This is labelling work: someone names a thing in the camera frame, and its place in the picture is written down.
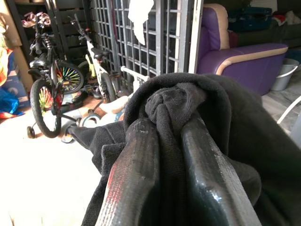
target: metal gate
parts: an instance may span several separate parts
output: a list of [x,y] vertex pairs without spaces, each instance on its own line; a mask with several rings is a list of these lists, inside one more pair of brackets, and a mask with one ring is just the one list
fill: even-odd
[[[134,35],[128,19],[130,0],[92,0],[91,21],[99,47],[111,52],[110,69],[120,66],[154,77],[188,71],[193,1],[155,0],[144,23],[145,46]],[[124,74],[121,81],[131,83]]]

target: white floor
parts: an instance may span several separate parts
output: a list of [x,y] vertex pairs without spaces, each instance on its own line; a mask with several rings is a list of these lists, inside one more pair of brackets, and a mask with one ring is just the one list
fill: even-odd
[[[277,121],[287,107],[299,96],[301,96],[301,71],[294,73],[286,87],[282,91],[270,91],[262,97],[263,107]],[[301,112],[301,103],[285,117],[280,126],[290,133],[298,115]]]
[[80,226],[100,180],[92,154],[59,137],[27,138],[32,122],[29,111],[0,124],[0,226]]

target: bicycle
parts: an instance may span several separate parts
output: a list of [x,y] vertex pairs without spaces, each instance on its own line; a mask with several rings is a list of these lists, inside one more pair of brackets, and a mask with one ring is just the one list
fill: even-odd
[[[45,26],[50,25],[50,19],[47,20],[44,13],[39,13],[35,23],[35,41],[30,49],[31,54],[35,50],[39,57],[30,62],[28,73],[39,76],[39,79],[32,85],[30,101],[35,124],[45,136],[55,138],[61,131],[62,117],[76,121],[63,113],[81,107],[82,102],[66,105],[62,103],[64,94],[77,92],[83,86],[84,77],[77,66],[58,57],[49,35],[43,33]],[[35,138],[33,126],[27,127],[27,135]]]
[[99,48],[95,48],[92,40],[88,36],[88,30],[84,30],[79,23],[78,17],[74,14],[74,19],[70,18],[70,23],[74,26],[74,28],[79,32],[79,40],[83,39],[87,42],[88,54],[86,54],[86,61],[82,62],[79,65],[79,68],[89,67],[89,71],[91,72],[91,77],[96,77],[98,82],[98,89],[101,93],[102,100],[95,107],[95,109],[106,100],[106,103],[112,102],[116,100],[116,89],[114,84],[111,81],[109,73],[101,66],[101,63],[105,57],[107,57],[110,53],[105,50],[101,50]]

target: bicycle tire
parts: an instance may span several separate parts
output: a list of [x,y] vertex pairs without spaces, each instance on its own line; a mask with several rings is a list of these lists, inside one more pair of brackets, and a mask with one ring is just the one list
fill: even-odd
[[78,68],[80,69],[80,71],[82,72],[82,74],[84,75],[84,83],[86,84],[87,81],[89,80],[90,78],[90,70],[89,70],[89,63],[87,60],[81,62],[79,65],[78,65]]
[[40,106],[40,99],[39,99],[40,89],[42,87],[46,87],[47,89],[51,90],[50,85],[44,79],[38,79],[32,85],[31,92],[30,92],[32,113],[41,132],[48,138],[55,138],[61,132],[62,119],[60,117],[56,117],[54,131],[51,131],[45,124],[43,120],[42,110]]
[[109,94],[109,102],[116,100],[116,93],[110,76],[107,73],[102,73],[101,77],[102,77],[102,82],[105,82],[107,87],[107,92]]
[[75,92],[79,91],[82,88],[82,86],[84,85],[84,76],[83,76],[81,70],[76,65],[68,63],[68,62],[63,61],[63,60],[60,60],[58,62],[58,67],[59,68],[62,68],[62,67],[63,68],[64,67],[65,68],[70,68],[70,69],[76,71],[76,73],[78,73],[78,75],[79,75],[79,83],[78,83],[78,85],[75,88],[70,89],[70,90],[66,90],[66,88],[63,87],[64,94],[71,94],[71,93],[75,93]]

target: white bicycle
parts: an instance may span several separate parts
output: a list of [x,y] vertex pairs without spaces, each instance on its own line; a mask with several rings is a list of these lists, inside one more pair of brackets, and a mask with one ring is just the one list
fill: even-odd
[[95,48],[92,40],[88,36],[88,30],[84,30],[79,23],[78,17],[74,14],[74,19],[71,19],[71,24],[75,27],[75,29],[80,33],[79,40],[82,41],[86,39],[88,54],[86,54],[86,61],[82,62],[79,65],[79,68],[83,68],[84,66],[88,67],[88,71],[90,73],[90,78],[97,78],[98,81],[98,90],[102,96],[102,101],[105,100],[106,103],[112,102],[116,100],[116,89],[112,80],[110,78],[109,73],[101,66],[102,61],[105,57],[107,57],[110,52],[101,50],[99,48]]

